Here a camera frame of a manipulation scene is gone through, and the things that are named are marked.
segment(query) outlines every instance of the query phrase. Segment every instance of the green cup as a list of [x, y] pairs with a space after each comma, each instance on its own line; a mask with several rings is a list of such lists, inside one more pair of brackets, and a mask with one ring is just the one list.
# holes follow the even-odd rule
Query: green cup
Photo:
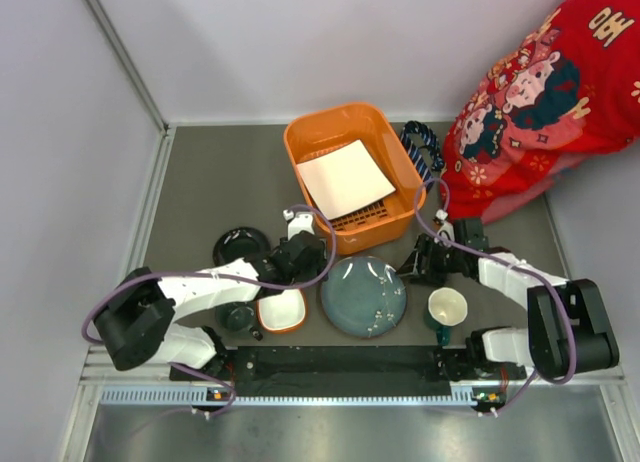
[[449, 287], [434, 290], [424, 309], [424, 323], [436, 333], [438, 345], [451, 342], [451, 328], [461, 324], [468, 313], [467, 299]]

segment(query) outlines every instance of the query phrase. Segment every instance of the cup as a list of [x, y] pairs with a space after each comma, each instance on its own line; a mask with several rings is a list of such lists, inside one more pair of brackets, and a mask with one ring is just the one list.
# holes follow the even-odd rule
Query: cup
[[449, 345], [451, 328], [467, 318], [467, 299], [449, 287], [434, 290], [424, 311], [424, 323], [434, 330], [438, 345]]

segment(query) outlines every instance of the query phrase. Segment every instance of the white cutting board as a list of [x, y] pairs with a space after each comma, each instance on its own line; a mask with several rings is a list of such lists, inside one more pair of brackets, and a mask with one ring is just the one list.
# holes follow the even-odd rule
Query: white cutting board
[[298, 171], [318, 209], [329, 220], [362, 209], [396, 190], [361, 140], [298, 164]]

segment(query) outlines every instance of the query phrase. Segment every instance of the white wall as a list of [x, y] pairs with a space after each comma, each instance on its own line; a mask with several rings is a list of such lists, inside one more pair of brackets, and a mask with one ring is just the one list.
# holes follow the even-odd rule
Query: white wall
[[102, 0], [172, 122], [288, 121], [354, 99], [450, 120], [561, 0]]
[[549, 193], [574, 278], [598, 283], [640, 408], [640, 143], [592, 159]]
[[157, 133], [81, 0], [0, 0], [0, 459], [57, 456]]

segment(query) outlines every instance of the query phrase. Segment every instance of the cartoon face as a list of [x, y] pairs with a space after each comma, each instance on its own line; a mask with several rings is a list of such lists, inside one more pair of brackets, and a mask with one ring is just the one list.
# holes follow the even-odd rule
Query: cartoon face
[[552, 52], [549, 57], [540, 60], [520, 72], [507, 89], [503, 112], [508, 114], [514, 107], [533, 105], [544, 92], [545, 83], [553, 72], [553, 64], [560, 59], [560, 52]]
[[469, 115], [462, 123], [462, 136], [460, 137], [460, 153], [464, 153], [467, 145], [475, 144], [482, 132], [484, 132], [484, 118], [491, 112], [491, 104], [480, 107]]

